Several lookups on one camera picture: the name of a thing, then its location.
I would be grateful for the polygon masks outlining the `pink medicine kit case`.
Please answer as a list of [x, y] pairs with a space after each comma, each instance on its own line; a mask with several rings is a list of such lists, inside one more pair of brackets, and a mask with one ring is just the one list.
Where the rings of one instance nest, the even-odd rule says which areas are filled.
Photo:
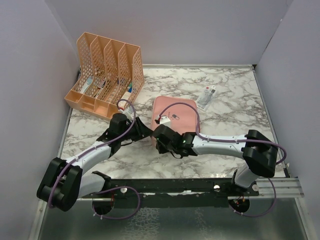
[[[173, 103], [186, 103], [197, 109], [196, 102], [192, 99], [158, 96], [153, 102], [152, 118], [150, 128], [155, 130], [159, 125], [155, 122], [156, 117], [165, 109], [165, 107]], [[176, 104], [167, 109], [162, 116], [170, 119], [170, 128], [179, 134], [186, 132], [195, 132], [197, 125], [197, 115], [195, 111], [184, 104]]]

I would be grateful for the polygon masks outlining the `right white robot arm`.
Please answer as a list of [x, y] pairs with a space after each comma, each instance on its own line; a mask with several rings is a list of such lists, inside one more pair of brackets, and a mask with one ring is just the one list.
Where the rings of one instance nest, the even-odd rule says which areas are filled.
[[278, 145], [257, 130], [238, 136], [210, 136], [197, 132], [179, 134], [170, 127], [159, 125], [152, 136], [160, 154], [172, 153], [181, 158], [199, 155], [222, 155], [239, 158], [245, 164], [234, 173], [229, 189], [240, 196], [259, 177], [275, 175]]

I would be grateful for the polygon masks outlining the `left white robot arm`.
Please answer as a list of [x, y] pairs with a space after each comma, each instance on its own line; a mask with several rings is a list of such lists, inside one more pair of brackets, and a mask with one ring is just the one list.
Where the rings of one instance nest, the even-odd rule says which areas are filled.
[[37, 189], [37, 198], [50, 208], [68, 211], [79, 197], [89, 194], [81, 184], [88, 170], [112, 157], [122, 142], [137, 142], [152, 133], [139, 117], [130, 120], [123, 113], [114, 114], [107, 130], [89, 148], [67, 159], [55, 157], [50, 161]]

